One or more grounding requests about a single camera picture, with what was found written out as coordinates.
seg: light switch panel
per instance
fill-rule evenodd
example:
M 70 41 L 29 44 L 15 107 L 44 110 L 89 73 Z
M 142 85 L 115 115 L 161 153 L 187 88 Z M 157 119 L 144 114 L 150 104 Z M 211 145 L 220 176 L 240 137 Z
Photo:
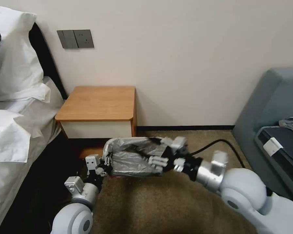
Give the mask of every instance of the light switch panel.
M 67 49 L 67 44 L 65 42 L 63 31 L 62 30 L 57 30 L 56 32 L 58 33 L 58 36 L 59 36 L 59 39 L 61 41 L 63 49 Z
M 73 30 L 58 30 L 57 33 L 64 49 L 78 49 Z
M 77 49 L 78 45 L 73 30 L 63 30 L 63 35 L 67 45 L 67 49 Z
M 75 38 L 78 48 L 94 48 L 91 31 L 87 30 L 74 30 Z

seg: drawer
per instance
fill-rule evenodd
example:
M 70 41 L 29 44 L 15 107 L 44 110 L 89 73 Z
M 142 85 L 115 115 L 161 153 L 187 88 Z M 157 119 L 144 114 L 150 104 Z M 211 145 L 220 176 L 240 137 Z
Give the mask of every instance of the drawer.
M 68 138 L 132 137 L 130 121 L 61 122 Z

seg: white tag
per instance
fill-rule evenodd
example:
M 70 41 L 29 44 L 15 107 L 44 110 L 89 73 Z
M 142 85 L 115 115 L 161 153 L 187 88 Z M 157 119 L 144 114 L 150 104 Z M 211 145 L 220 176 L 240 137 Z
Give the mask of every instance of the white tag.
M 276 138 L 270 138 L 263 146 L 264 150 L 269 154 L 269 156 L 273 156 L 279 149 L 282 149 L 283 146 L 277 141 Z

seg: nightstand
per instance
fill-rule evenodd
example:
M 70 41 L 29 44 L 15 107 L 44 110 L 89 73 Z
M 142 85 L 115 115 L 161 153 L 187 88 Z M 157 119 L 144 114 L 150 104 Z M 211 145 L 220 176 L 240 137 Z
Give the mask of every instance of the nightstand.
M 135 137 L 135 87 L 76 87 L 55 119 L 68 138 Z

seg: white pillow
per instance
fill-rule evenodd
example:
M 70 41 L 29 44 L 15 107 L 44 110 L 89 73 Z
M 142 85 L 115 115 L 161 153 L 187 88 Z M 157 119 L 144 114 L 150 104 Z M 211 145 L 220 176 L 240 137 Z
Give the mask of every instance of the white pillow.
M 30 138 L 42 136 L 30 119 L 0 110 L 0 162 L 26 163 Z
M 35 20 L 35 14 L 0 6 L 0 101 L 43 101 L 50 92 L 42 83 L 43 70 L 28 38 Z

